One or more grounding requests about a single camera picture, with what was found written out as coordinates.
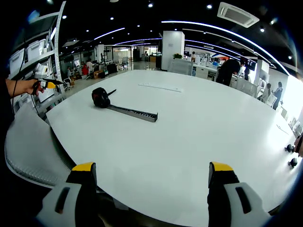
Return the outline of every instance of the black tape measure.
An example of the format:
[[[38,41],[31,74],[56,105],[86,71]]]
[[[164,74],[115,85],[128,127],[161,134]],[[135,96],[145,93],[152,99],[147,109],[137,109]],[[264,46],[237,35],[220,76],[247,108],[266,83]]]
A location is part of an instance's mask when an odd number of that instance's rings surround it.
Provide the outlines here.
[[[114,93],[116,90],[113,90],[110,93],[107,93],[106,90],[102,87],[98,87],[95,90],[93,90],[91,96],[93,98],[94,104],[97,107],[100,108],[107,108],[110,110],[114,110],[132,117],[140,118],[142,120],[146,120],[149,122],[156,122],[158,119],[158,114],[154,113],[148,113],[148,112],[143,112],[143,111],[138,111],[138,110],[132,110],[132,109],[127,109],[115,105],[110,104],[110,100],[108,98],[109,95]]]

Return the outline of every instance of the ceiling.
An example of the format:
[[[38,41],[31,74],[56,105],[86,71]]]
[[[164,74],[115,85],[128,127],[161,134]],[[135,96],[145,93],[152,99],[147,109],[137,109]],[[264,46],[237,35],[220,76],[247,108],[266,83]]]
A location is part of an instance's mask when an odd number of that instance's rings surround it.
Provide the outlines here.
[[[217,17],[220,2],[214,0],[183,1],[182,4],[179,4],[175,0],[152,0],[153,7],[149,8],[148,0],[119,0],[116,3],[111,3],[109,0],[68,0],[63,12],[63,15],[66,15],[67,18],[61,21],[60,26],[59,52],[67,55],[76,50],[77,48],[75,49],[75,47],[80,47],[79,50],[82,51],[88,50],[99,44],[99,42],[108,45],[137,39],[159,38],[159,33],[162,34],[164,30],[177,29],[178,31],[183,31],[185,39],[214,44],[239,52],[245,56],[256,56],[241,45],[209,34],[221,35],[254,49],[254,46],[248,42],[229,33],[199,25],[161,23],[163,20],[178,20],[205,23],[228,29],[257,43],[279,61],[301,68],[298,65],[298,62],[301,62],[298,55],[301,46],[299,42],[296,42],[299,39],[299,31],[297,31],[296,24],[299,19],[296,20],[296,17],[299,18],[300,14],[296,14],[299,11],[295,7],[289,9],[285,7],[285,3],[282,4],[277,1],[226,0],[225,2],[237,6],[260,19],[259,22],[251,27],[244,28],[231,21]],[[40,15],[59,11],[61,3],[61,0],[53,0],[53,4],[45,1],[43,7],[40,6]],[[213,8],[207,9],[207,4],[212,4]],[[278,21],[270,25],[269,22],[273,18],[277,18]],[[265,29],[264,33],[260,32],[261,26]],[[102,34],[123,27],[125,27],[124,30],[106,35],[95,41],[93,40]],[[183,30],[184,28],[208,33],[203,34],[201,32]],[[79,41],[75,45],[68,46],[68,48],[62,47],[67,41],[72,41],[73,39]],[[92,42],[84,43],[84,41],[88,40],[92,40]],[[159,40],[149,40],[148,42],[157,44]],[[190,42],[185,44],[203,46],[203,44]],[[234,53],[222,51],[222,49],[215,48],[215,50],[234,55]],[[281,70],[277,64],[274,65],[278,70]]]

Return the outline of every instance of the round white table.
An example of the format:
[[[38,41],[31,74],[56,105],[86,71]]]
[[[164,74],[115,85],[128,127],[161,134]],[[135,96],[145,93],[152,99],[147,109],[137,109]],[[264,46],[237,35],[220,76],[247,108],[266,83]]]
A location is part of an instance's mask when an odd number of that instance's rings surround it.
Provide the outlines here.
[[[159,113],[158,120],[96,108],[91,92],[97,87],[117,89],[109,97],[113,105]],[[98,186],[106,193],[172,224],[208,225],[211,161],[230,165],[266,211],[286,198],[299,169],[287,164],[297,155],[284,147],[295,138],[278,113],[236,89],[191,76],[128,71],[74,94],[47,117],[77,164],[96,162]]]

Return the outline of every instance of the metal shelf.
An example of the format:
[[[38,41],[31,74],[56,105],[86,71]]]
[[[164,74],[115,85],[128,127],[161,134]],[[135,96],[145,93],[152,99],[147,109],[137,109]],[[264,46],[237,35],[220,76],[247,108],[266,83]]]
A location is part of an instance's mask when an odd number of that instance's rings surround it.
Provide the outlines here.
[[[30,60],[28,61],[27,63],[25,63],[24,65],[22,65],[21,67],[21,71],[24,71],[26,68],[29,68],[30,66],[32,66],[33,64],[35,63],[39,63],[39,62],[43,62],[43,61],[46,61],[48,59],[49,56],[53,55],[54,54],[54,51],[49,51],[47,53],[44,53],[42,55],[40,55],[39,57],[33,59],[33,60]],[[9,78],[8,79],[14,79],[14,77],[19,73],[19,70],[15,71],[14,73],[10,74],[9,75]]]
[[[53,17],[54,19],[59,15],[59,12],[55,12],[55,13],[50,13],[50,14],[46,14],[44,16],[40,16],[40,17],[37,17],[35,19],[33,19],[30,24],[33,24],[37,21],[40,21],[40,20],[44,20],[46,18],[50,18],[50,17]]]
[[[32,20],[29,25],[23,29],[16,38],[13,50],[16,51],[21,48],[25,43],[30,44],[40,36],[47,35],[49,30],[53,27],[59,12],[50,13]]]
[[[48,99],[44,100],[42,103],[39,103],[36,105],[38,108],[38,113],[44,112],[50,105],[53,103],[59,101],[61,98],[64,98],[64,94],[58,94],[58,95],[53,95],[49,97]]]

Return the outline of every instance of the potted plant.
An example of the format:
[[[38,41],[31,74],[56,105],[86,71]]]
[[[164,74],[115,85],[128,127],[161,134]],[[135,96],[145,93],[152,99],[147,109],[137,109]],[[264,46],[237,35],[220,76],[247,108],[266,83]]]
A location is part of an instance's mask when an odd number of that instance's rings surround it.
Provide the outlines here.
[[[182,59],[183,58],[183,56],[181,55],[181,54],[179,54],[179,53],[175,53],[174,55],[172,55],[173,57],[174,57],[174,59],[175,58],[179,58],[179,59]]]

